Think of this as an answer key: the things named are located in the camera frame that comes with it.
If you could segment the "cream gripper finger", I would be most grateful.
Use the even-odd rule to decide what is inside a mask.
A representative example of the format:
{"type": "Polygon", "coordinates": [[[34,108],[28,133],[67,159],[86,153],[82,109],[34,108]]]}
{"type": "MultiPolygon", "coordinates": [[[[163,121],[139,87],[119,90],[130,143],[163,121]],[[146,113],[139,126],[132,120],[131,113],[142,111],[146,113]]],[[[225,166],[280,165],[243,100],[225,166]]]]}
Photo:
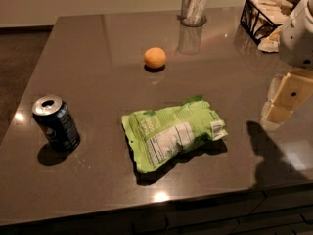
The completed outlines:
{"type": "Polygon", "coordinates": [[[281,124],[313,94],[313,71],[297,69],[276,74],[263,108],[265,120],[281,124]]]}

